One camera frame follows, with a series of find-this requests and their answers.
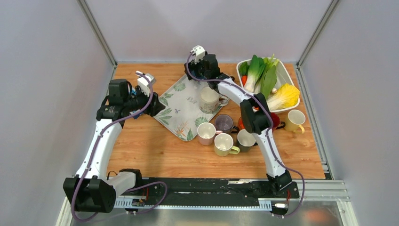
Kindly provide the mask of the dark blue faceted mug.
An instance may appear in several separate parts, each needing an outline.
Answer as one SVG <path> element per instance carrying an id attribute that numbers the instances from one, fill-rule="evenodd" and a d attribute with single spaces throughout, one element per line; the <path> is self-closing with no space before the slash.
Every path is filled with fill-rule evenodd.
<path id="1" fill-rule="evenodd" d="M 204 74 L 199 71 L 192 71 L 192 75 L 198 80 L 206 80 L 207 79 L 206 76 L 204 76 Z"/>

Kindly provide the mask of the orange mug black handle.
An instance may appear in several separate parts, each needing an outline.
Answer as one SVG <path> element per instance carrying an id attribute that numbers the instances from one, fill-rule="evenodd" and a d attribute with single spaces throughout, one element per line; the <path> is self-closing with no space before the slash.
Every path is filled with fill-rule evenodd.
<path id="1" fill-rule="evenodd" d="M 243 125 L 243 121 L 242 121 L 242 118 L 241 118 L 241 117 L 238 119 L 238 125 L 237 125 L 237 127 L 239 128 L 239 130 L 244 129 L 244 125 Z"/>

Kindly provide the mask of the pale yellow mug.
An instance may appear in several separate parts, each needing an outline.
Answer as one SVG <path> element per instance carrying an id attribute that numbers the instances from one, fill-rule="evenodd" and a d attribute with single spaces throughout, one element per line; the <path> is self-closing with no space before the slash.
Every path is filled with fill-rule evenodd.
<path id="1" fill-rule="evenodd" d="M 303 112 L 299 110 L 291 110 L 287 114 L 284 130 L 298 134 L 304 134 L 305 129 L 303 124 L 305 121 L 306 116 Z"/>

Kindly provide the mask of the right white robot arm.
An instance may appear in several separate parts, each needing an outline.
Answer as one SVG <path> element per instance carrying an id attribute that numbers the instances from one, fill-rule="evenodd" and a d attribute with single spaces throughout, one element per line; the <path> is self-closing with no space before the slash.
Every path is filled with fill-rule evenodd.
<path id="1" fill-rule="evenodd" d="M 206 72 L 205 60 L 207 57 L 211 57 L 212 63 L 217 63 L 214 54 L 205 54 L 194 60 L 191 59 L 192 57 L 196 57 L 196 55 L 190 53 L 184 64 L 188 78 L 207 82 L 211 89 L 228 97 L 240 106 L 244 129 L 253 135 L 264 158 L 267 168 L 266 175 L 269 180 L 269 192 L 275 197 L 282 196 L 293 180 L 288 167 L 283 164 L 275 144 L 272 134 L 273 122 L 271 113 L 264 95 L 244 90 L 230 76 L 220 72 L 218 65 L 211 69 L 210 72 Z"/>

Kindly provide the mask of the dark green faceted mug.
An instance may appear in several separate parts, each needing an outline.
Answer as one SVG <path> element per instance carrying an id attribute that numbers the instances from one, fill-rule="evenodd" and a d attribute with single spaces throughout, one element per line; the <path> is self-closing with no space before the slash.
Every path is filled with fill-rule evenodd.
<path id="1" fill-rule="evenodd" d="M 238 132 L 236 139 L 236 146 L 240 149 L 240 153 L 248 152 L 253 146 L 258 145 L 253 134 L 245 129 Z"/>

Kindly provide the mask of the lime green faceted mug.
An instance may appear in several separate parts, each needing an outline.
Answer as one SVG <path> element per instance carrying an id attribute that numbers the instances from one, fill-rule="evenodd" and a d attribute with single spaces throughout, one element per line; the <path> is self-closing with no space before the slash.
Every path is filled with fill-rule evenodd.
<path id="1" fill-rule="evenodd" d="M 229 154 L 239 154 L 240 148 L 234 145 L 231 135 L 226 133 L 218 134 L 214 139 L 214 152 L 221 157 Z"/>

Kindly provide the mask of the pink faceted mug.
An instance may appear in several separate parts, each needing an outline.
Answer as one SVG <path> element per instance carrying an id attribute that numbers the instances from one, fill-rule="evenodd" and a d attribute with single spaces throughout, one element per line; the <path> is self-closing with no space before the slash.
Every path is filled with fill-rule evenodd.
<path id="1" fill-rule="evenodd" d="M 197 128 L 197 136 L 202 145 L 211 145 L 216 135 L 223 133 L 217 130 L 212 123 L 204 122 Z"/>

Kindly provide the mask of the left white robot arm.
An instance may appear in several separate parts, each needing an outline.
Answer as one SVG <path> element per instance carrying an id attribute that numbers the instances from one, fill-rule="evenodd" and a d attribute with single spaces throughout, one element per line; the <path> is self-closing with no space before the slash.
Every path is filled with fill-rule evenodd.
<path id="1" fill-rule="evenodd" d="M 87 155 L 75 176 L 63 183 L 73 213 L 109 213 L 118 196 L 127 191 L 132 195 L 143 191 L 140 170 L 122 169 L 108 179 L 107 167 L 125 121 L 141 114 L 153 117 L 165 109 L 153 91 L 155 82 L 149 74 L 138 78 L 135 87 L 126 79 L 109 82 L 108 95 L 96 112 L 95 133 Z"/>

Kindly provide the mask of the red mug black handle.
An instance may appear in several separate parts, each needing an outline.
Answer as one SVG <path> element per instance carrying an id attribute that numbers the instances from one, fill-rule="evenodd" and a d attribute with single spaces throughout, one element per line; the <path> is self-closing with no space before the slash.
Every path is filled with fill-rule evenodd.
<path id="1" fill-rule="evenodd" d="M 273 121 L 273 127 L 272 127 L 273 131 L 285 128 L 286 126 L 285 122 L 281 121 L 280 117 L 277 114 L 271 113 L 271 119 Z"/>

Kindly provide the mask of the purple mug black handle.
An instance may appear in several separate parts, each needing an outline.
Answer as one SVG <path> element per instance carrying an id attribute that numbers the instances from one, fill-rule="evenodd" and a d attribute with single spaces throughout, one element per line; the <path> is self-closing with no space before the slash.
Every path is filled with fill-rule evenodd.
<path id="1" fill-rule="evenodd" d="M 234 125 L 233 118 L 226 114 L 216 116 L 215 128 L 227 134 L 236 134 L 239 132 L 239 128 Z"/>

